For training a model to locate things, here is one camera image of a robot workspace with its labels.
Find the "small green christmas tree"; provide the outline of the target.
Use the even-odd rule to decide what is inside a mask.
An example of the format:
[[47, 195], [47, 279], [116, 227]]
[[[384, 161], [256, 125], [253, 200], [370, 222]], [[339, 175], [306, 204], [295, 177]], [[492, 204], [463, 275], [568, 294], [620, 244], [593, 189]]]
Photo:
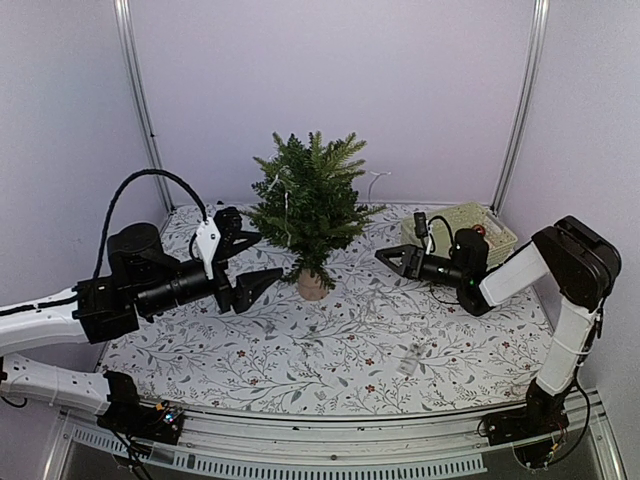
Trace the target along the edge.
[[270, 245], [294, 256], [283, 281], [295, 284], [307, 301], [319, 301], [336, 287], [327, 270], [331, 254], [347, 249], [385, 205], [359, 200], [353, 181], [365, 174], [356, 155], [367, 142], [351, 132], [325, 142], [321, 132], [306, 141], [273, 133], [273, 156], [255, 157], [264, 178], [252, 184], [259, 201], [247, 211]]

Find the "clear wire fairy lights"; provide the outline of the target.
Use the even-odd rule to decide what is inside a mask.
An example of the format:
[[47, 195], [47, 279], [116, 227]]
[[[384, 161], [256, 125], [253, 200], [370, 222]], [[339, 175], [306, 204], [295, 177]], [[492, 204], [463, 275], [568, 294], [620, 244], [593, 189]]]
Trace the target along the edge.
[[357, 156], [365, 141], [351, 133], [325, 143], [319, 132], [306, 142], [296, 136], [273, 140], [275, 155], [257, 161], [264, 178], [252, 186], [260, 200], [249, 216], [272, 247], [292, 255], [283, 282], [308, 302], [339, 291], [352, 332], [406, 332], [411, 322], [381, 304], [373, 245], [377, 221], [409, 206], [360, 200], [353, 182], [365, 173]]

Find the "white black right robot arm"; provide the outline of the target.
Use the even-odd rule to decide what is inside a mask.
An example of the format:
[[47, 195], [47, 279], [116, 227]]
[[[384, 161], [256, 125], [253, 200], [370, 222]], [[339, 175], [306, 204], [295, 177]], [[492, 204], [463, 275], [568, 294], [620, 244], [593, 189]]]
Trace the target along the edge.
[[419, 245], [383, 248], [375, 257], [397, 275], [449, 286], [458, 304], [479, 317], [505, 303], [545, 276], [551, 276], [561, 295], [560, 316], [542, 368], [531, 381], [526, 405], [520, 411], [488, 416], [490, 433], [519, 431], [537, 436], [562, 424], [561, 412], [578, 369], [601, 334], [604, 304], [622, 262], [618, 250], [573, 216], [536, 232], [503, 263], [489, 268], [489, 244], [478, 228], [450, 234], [448, 257], [435, 255], [430, 222], [414, 216]]

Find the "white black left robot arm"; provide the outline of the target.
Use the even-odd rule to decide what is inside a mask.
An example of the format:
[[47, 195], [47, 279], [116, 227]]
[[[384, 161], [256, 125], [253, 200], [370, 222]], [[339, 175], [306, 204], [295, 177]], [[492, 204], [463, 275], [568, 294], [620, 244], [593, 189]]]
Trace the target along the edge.
[[180, 261], [164, 251], [155, 225], [127, 226], [106, 242], [110, 275], [2, 310], [2, 394], [84, 410], [112, 419], [128, 434], [141, 433], [149, 415], [130, 376], [60, 369], [31, 362], [23, 351], [115, 340], [138, 330], [141, 320], [153, 322], [206, 297], [214, 298], [223, 313], [243, 313], [283, 275], [282, 269], [272, 268], [229, 281], [229, 259], [260, 239], [259, 233], [243, 230], [236, 208], [227, 207], [198, 225], [193, 242], [198, 258]]

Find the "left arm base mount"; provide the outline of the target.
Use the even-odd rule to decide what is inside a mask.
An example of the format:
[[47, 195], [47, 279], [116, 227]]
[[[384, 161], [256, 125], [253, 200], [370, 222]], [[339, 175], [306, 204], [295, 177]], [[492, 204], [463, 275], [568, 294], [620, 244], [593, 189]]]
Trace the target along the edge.
[[184, 425], [184, 409], [164, 400], [154, 406], [113, 402], [97, 417], [97, 425], [123, 436], [177, 445]]

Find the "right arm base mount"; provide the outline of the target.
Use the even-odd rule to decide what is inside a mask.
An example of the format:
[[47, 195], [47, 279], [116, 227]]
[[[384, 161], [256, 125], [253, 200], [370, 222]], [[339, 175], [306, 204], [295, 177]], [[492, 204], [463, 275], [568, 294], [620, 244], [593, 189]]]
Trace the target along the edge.
[[527, 470], [548, 469], [569, 457], [586, 436], [591, 420], [591, 405], [586, 404], [586, 419], [571, 446], [569, 419], [561, 406], [549, 414], [540, 414], [529, 407], [500, 411], [483, 416], [476, 432], [490, 446], [513, 444], [517, 462]]

